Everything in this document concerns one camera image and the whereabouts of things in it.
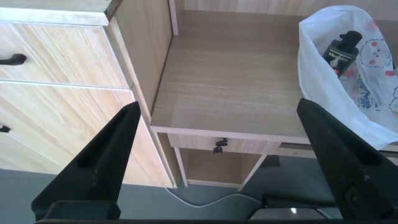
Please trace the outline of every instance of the cabinet drawer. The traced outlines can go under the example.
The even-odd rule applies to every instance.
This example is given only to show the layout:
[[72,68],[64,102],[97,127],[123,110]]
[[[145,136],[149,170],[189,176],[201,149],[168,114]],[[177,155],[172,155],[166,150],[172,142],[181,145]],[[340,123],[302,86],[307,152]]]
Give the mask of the cabinet drawer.
[[[223,138],[191,136],[183,134],[168,134],[170,145],[172,147],[181,147],[187,149],[213,150],[216,142],[222,141]],[[231,139],[228,138],[228,145],[223,146],[225,152],[241,152],[251,154],[263,154],[271,144],[269,141],[258,141],[248,139]]]
[[[0,133],[0,169],[54,174],[124,105],[135,101],[130,90],[2,82],[0,96],[0,123],[11,129]],[[12,139],[25,146],[17,146]],[[143,118],[124,183],[173,187]]]
[[129,88],[102,27],[0,23],[0,79]]

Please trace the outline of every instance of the wooden panel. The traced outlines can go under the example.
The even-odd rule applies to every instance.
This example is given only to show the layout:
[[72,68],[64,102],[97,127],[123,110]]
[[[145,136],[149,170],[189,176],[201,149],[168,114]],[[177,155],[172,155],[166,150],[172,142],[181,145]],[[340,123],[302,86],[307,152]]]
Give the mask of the wooden panel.
[[[111,20],[109,27],[106,27],[105,31],[123,73],[127,74],[126,80],[128,84],[133,85],[133,79],[135,84],[137,84],[132,86],[132,92],[134,93],[134,96],[137,96],[137,101],[139,102],[141,107],[142,117],[144,118],[146,124],[149,125],[151,119],[149,107],[139,86],[136,71],[132,64],[129,52],[127,51],[126,43],[123,39],[116,18],[113,18]],[[169,173],[170,179],[172,180],[174,187],[177,187],[178,179],[180,177],[180,171],[178,168],[177,159],[175,158],[174,150],[170,147],[169,140],[167,139],[167,137],[160,138],[160,136],[158,136],[158,134],[153,131],[150,131],[150,135],[154,140],[156,148],[158,149],[158,153],[160,154],[160,158],[165,164],[165,168]]]
[[[216,147],[216,142],[223,140],[222,138],[216,137],[189,136],[183,134],[168,134],[168,136],[172,147],[202,149],[209,151],[212,151],[214,147]],[[266,153],[267,148],[267,141],[228,139],[228,145],[223,146],[223,151],[263,154]]]
[[386,146],[385,148],[381,149],[383,151],[390,151],[390,152],[398,152],[398,145],[397,143],[392,143],[388,146]]
[[[386,156],[391,162],[395,165],[398,165],[398,153],[396,152],[388,152],[388,151],[380,151],[383,156]],[[311,158],[316,159],[311,146],[301,145],[301,144],[285,144],[282,143],[280,147],[273,153],[273,155],[277,156],[294,156],[294,157],[303,157],[303,158]]]
[[144,99],[151,113],[172,38],[168,1],[123,1],[116,20],[134,67],[130,76],[138,98]]
[[0,133],[0,168],[57,174],[62,167],[12,136]]
[[302,97],[296,63],[301,20],[184,13],[180,35],[170,46],[152,129],[308,144],[296,113]]
[[239,187],[239,191],[247,184],[253,174],[257,171],[259,166],[262,164],[264,159],[268,155],[272,155],[280,146],[281,142],[268,141],[263,153],[259,159],[253,157],[251,154],[245,154],[242,156],[242,185]]
[[173,34],[178,35],[178,22],[184,10],[183,0],[169,0],[170,17],[172,20]]
[[398,21],[397,0],[184,0],[188,10],[309,16],[333,5],[365,9],[374,19]]
[[[213,154],[210,151],[183,148],[180,148],[180,154],[182,158],[186,158],[182,161],[186,161],[183,166],[188,184],[191,180],[197,180],[199,181],[196,182],[197,184],[240,187],[243,182],[242,157],[245,154],[235,152]],[[260,155],[255,154],[247,156],[257,158],[257,160],[250,160],[254,162],[252,167],[260,158]]]
[[[135,99],[130,90],[0,83],[0,122],[35,152],[65,167],[103,126]],[[173,187],[141,118],[127,184]]]
[[181,171],[182,181],[184,183],[184,186],[188,187],[187,174],[185,173],[185,168],[184,168],[184,165],[188,166],[188,161],[187,161],[188,155],[187,154],[181,155],[180,149],[177,147],[174,148],[174,152],[175,152],[175,155],[177,156],[178,166]]
[[0,21],[106,26],[121,0],[0,0]]
[[0,66],[0,79],[128,89],[102,28],[0,23],[0,58],[24,54],[22,65]]

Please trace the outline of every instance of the printed plastic bag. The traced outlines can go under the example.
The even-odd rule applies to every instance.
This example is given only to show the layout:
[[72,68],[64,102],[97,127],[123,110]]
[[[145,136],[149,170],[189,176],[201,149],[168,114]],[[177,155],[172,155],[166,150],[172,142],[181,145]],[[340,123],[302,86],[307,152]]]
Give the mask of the printed plastic bag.
[[[359,55],[339,79],[322,54],[340,34],[363,38]],[[364,10],[330,6],[300,22],[298,77],[306,99],[329,111],[377,150],[398,141],[398,78],[384,38]]]

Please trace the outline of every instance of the label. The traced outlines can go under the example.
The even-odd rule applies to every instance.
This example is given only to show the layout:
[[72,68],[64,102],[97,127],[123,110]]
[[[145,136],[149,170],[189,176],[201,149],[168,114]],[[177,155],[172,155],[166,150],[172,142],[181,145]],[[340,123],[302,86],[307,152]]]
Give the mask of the label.
[[332,49],[326,51],[323,58],[329,63],[330,67],[337,75],[340,75],[340,72],[343,71],[351,61],[351,57]]

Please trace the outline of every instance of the drawer knob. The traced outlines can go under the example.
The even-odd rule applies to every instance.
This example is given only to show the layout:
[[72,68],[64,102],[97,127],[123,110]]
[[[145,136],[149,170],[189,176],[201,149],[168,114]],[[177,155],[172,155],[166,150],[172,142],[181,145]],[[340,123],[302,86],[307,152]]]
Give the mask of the drawer knob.
[[0,128],[0,133],[8,133],[10,132],[10,130],[11,128],[8,128],[7,126],[4,125]]
[[14,54],[7,60],[0,60],[0,65],[22,65],[26,60],[23,54]]
[[216,142],[216,147],[213,149],[213,154],[223,153],[222,146],[227,146],[227,145],[228,145],[228,139],[226,138],[223,138],[222,141]]

